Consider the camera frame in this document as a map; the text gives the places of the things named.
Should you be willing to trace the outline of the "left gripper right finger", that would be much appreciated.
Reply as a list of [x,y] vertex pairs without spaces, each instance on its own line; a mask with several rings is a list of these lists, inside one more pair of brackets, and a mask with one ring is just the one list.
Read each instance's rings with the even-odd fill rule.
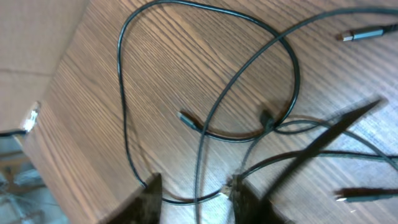
[[252,185],[239,175],[233,175],[231,181],[231,201],[234,221],[237,224],[291,224],[294,223],[274,209],[268,200],[261,205]]

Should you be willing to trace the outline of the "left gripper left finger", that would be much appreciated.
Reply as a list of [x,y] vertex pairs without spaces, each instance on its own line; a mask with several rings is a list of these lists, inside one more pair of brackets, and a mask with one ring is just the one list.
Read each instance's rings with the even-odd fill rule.
[[147,187],[131,194],[107,218],[107,224],[158,224],[162,208],[162,176],[155,173]]

